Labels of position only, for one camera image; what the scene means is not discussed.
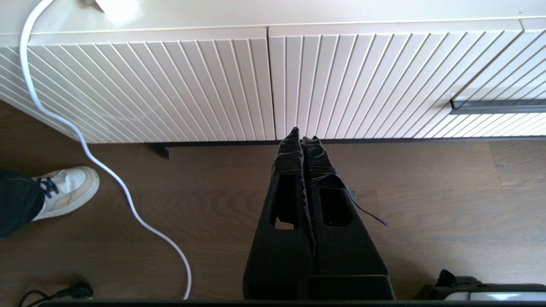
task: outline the foot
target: foot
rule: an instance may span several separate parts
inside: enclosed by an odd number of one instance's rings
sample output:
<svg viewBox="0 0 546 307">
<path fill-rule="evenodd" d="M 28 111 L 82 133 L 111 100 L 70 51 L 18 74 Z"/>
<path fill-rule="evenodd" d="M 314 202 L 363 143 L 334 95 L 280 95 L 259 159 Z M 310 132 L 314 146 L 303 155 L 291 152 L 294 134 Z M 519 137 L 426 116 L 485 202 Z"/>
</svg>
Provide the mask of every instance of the foot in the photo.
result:
<svg viewBox="0 0 546 307">
<path fill-rule="evenodd" d="M 99 189 L 99 175 L 85 166 L 56 170 L 34 179 L 45 195 L 44 207 L 32 221 L 70 213 L 87 203 Z"/>
</svg>

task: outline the black shoelace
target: black shoelace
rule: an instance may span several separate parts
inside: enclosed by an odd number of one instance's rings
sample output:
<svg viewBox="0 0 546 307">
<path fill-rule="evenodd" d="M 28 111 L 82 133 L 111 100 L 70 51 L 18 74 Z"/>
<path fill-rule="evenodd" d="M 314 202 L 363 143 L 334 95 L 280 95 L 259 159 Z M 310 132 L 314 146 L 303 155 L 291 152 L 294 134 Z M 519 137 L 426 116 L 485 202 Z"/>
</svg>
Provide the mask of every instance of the black shoelace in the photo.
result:
<svg viewBox="0 0 546 307">
<path fill-rule="evenodd" d="M 52 197 L 51 192 L 59 194 L 59 189 L 57 188 L 57 185 L 55 185 L 53 181 L 51 181 L 51 177 L 47 177 L 45 180 L 43 178 L 38 178 L 36 182 L 40 185 L 47 198 Z"/>
</svg>

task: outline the cabinet leg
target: cabinet leg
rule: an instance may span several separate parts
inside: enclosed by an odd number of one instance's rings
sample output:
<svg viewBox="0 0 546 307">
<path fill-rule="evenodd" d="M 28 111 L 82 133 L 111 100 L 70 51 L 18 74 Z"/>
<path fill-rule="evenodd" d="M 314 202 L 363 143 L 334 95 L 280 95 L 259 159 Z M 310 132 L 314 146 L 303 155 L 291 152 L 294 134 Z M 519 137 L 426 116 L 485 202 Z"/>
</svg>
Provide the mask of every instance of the cabinet leg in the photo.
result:
<svg viewBox="0 0 546 307">
<path fill-rule="evenodd" d="M 158 155 L 161 156 L 161 158 L 168 160 L 170 159 L 170 152 L 169 150 L 160 144 L 150 144 L 150 148 Z"/>
</svg>

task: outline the black pants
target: black pants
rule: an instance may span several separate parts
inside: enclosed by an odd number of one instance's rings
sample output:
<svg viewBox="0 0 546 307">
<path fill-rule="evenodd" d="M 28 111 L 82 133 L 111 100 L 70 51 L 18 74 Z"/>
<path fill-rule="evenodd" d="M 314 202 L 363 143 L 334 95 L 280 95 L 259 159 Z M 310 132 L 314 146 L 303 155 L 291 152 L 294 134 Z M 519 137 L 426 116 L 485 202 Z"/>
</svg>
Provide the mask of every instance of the black pants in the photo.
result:
<svg viewBox="0 0 546 307">
<path fill-rule="evenodd" d="M 44 206 L 44 192 L 30 177 L 0 169 L 0 238 L 28 225 Z"/>
</svg>

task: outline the cabinet top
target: cabinet top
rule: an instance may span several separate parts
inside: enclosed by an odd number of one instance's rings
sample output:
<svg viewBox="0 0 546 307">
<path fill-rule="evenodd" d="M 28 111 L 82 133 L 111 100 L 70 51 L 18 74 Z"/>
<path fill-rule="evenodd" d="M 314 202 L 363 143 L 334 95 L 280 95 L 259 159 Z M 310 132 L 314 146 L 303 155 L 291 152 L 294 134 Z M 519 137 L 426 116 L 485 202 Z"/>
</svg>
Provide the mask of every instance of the cabinet top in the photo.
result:
<svg viewBox="0 0 546 307">
<path fill-rule="evenodd" d="M 39 0 L 0 0 L 0 35 L 19 35 Z M 545 17 L 544 0 L 116 0 L 105 14 L 82 0 L 54 0 L 33 33 L 116 32 Z"/>
</svg>

